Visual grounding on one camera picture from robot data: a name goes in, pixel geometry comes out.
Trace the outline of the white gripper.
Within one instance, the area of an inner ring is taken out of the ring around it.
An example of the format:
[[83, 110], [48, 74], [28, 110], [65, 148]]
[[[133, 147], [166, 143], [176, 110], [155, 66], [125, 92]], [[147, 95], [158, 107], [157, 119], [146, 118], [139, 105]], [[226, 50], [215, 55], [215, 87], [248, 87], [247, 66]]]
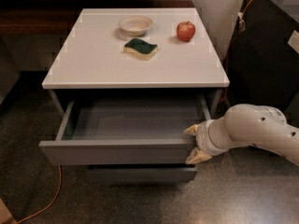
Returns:
[[208, 161], [211, 156], [217, 156], [229, 150], [231, 138], [224, 128], [223, 119], [210, 119], [202, 123], [193, 124], [184, 134], [196, 136], [197, 146], [192, 150], [186, 164], [198, 164]]

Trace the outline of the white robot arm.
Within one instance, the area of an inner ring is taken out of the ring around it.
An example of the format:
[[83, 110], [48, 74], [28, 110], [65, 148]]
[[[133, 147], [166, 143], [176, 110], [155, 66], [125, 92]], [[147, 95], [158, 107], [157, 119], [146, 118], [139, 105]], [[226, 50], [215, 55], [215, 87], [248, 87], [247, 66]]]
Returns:
[[187, 164], [208, 161], [237, 147], [257, 147], [299, 165], [299, 129], [287, 123], [277, 108], [234, 105], [219, 119], [194, 124], [184, 131], [196, 139]]

